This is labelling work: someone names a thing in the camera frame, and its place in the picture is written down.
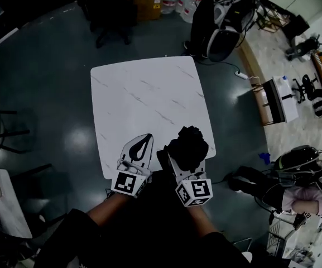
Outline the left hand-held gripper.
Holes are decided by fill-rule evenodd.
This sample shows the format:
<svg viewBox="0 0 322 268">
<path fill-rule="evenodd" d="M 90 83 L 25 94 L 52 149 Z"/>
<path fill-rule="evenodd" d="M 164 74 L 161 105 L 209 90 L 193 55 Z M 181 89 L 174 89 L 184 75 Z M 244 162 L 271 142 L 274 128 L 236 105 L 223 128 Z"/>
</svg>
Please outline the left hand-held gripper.
<svg viewBox="0 0 322 268">
<path fill-rule="evenodd" d="M 148 168 L 153 150 L 153 136 L 144 134 L 127 142 L 118 160 L 117 173 L 112 178 L 111 190 L 115 193 L 138 198 L 150 180 Z"/>
</svg>

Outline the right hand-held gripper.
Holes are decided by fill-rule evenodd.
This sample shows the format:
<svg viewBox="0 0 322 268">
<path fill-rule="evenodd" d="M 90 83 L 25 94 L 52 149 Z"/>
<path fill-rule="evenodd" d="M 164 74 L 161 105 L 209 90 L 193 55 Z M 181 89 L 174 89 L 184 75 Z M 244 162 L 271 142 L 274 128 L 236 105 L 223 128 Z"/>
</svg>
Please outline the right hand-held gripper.
<svg viewBox="0 0 322 268">
<path fill-rule="evenodd" d="M 166 150 L 157 151 L 157 158 L 163 171 L 180 181 L 175 191 L 184 207 L 204 205 L 213 197 L 212 181 L 205 173 L 205 160 L 195 169 L 195 174 L 181 180 L 181 170 Z"/>
</svg>

